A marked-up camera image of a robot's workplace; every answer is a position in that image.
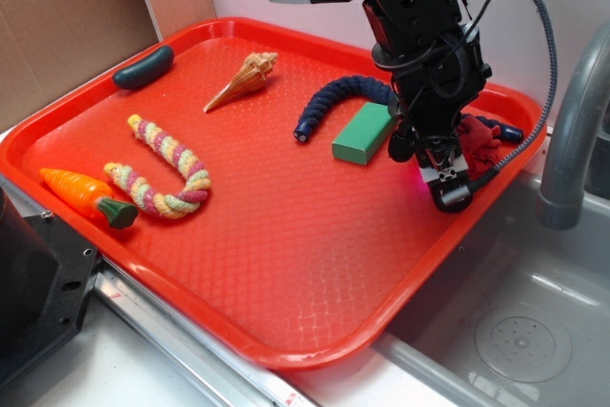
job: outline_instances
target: stainless steel sink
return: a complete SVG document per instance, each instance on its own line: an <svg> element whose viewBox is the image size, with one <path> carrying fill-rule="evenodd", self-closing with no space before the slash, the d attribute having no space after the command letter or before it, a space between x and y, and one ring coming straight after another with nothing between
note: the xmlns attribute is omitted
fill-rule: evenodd
<svg viewBox="0 0 610 407"><path fill-rule="evenodd" d="M609 202L587 195L556 232L535 219L538 188L522 173L388 327L464 405L610 402Z"/></svg>

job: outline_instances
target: seashell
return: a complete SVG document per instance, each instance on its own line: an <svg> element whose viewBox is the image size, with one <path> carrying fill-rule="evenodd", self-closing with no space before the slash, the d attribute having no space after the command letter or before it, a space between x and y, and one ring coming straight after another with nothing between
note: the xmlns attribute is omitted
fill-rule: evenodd
<svg viewBox="0 0 610 407"><path fill-rule="evenodd" d="M267 84L265 75L272 71L276 60L276 52L253 52L250 54L246 57L239 72L231 79L231 82L205 106L203 112L209 112L211 109L224 105L234 95L264 88Z"/></svg>

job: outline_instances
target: red tray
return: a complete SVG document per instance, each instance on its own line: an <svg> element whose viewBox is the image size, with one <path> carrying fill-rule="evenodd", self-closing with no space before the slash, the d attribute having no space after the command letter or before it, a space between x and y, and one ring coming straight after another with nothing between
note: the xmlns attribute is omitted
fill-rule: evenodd
<svg viewBox="0 0 610 407"><path fill-rule="evenodd" d="M293 138L302 109L326 83L348 74L388 81L369 51L241 18L197 24L162 44L176 53L168 73L135 92L118 90L111 71L97 77L17 126L0 145L0 171L108 260L273 369L319 367L370 344L542 141L465 211L444 214L417 164L393 162L386 146L366 167L333 159L332 141L364 99L335 107L309 144ZM267 88L204 113L253 51L279 53ZM530 132L540 109L490 84L467 112ZM122 162L159 191L179 191L184 183L176 170L134 139L127 125L134 113L205 162L212 193L184 219L140 214L132 227L116 231L64 204L38 170L108 181L104 165ZM118 189L115 197L129 200Z"/></svg>

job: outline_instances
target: green block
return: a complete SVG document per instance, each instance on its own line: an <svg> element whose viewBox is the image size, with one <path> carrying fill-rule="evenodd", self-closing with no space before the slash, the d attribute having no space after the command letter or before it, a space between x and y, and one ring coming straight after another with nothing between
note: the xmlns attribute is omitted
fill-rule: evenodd
<svg viewBox="0 0 610 407"><path fill-rule="evenodd" d="M333 156L365 166L397 121L385 105L367 102L333 142Z"/></svg>

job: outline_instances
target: red fabric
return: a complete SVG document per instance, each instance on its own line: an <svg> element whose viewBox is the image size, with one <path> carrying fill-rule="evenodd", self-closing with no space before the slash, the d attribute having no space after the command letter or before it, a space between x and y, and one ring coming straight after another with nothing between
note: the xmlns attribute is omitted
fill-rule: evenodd
<svg viewBox="0 0 610 407"><path fill-rule="evenodd" d="M457 127L462 153L468 163L471 180L480 178L499 161L499 126L488 128L474 116L464 116Z"/></svg>

